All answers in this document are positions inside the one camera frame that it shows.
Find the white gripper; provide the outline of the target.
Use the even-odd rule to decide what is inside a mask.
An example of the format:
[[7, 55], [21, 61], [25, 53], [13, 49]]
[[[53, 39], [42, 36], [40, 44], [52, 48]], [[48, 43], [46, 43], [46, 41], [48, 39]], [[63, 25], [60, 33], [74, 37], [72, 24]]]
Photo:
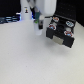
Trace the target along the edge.
[[52, 16], [54, 14], [56, 10], [56, 0], [33, 0], [33, 4], [34, 8], [32, 15], [35, 15], [34, 22], [39, 22], [39, 25], [43, 26], [44, 17]]

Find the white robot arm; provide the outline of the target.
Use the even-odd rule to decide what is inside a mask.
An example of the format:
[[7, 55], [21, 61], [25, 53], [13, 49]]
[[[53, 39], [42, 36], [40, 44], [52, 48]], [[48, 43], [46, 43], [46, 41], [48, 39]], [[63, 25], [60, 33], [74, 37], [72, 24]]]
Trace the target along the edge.
[[34, 23], [43, 28], [44, 18], [52, 16], [56, 10], [57, 0], [33, 0]]

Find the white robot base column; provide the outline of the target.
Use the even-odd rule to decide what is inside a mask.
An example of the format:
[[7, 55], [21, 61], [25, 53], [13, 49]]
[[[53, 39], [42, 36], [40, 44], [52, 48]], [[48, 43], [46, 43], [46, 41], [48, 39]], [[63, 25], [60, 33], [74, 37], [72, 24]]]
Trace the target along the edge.
[[28, 0], [20, 0], [21, 3], [21, 19], [30, 20], [31, 19], [31, 10]]

